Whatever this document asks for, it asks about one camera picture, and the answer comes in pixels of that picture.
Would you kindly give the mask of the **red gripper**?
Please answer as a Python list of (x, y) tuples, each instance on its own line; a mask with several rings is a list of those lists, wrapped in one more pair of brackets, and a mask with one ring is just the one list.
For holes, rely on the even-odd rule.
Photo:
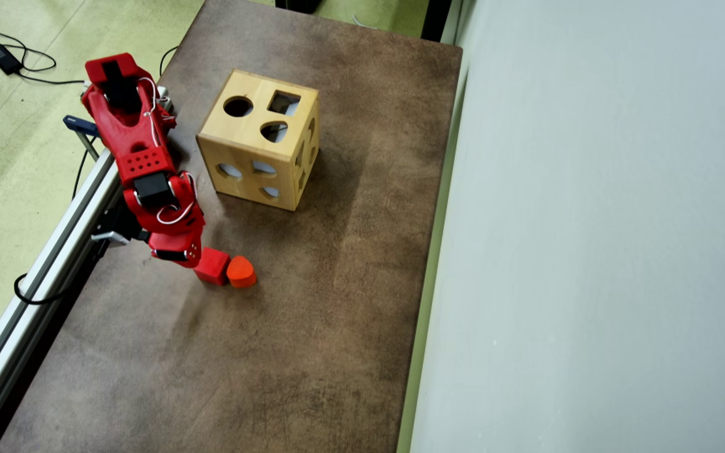
[(185, 269), (195, 269), (201, 260), (204, 227), (204, 223), (195, 223), (191, 229), (179, 234), (150, 233), (147, 240), (150, 253), (158, 260), (173, 262)]

